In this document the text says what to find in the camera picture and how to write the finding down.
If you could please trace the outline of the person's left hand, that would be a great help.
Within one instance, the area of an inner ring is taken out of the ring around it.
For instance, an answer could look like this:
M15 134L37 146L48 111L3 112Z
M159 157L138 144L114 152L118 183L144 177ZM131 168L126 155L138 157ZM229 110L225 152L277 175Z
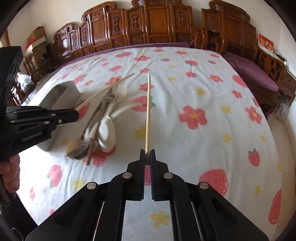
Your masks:
M8 192L18 191L20 186L20 156L16 154L7 161L1 162L0 174L3 177L4 187Z

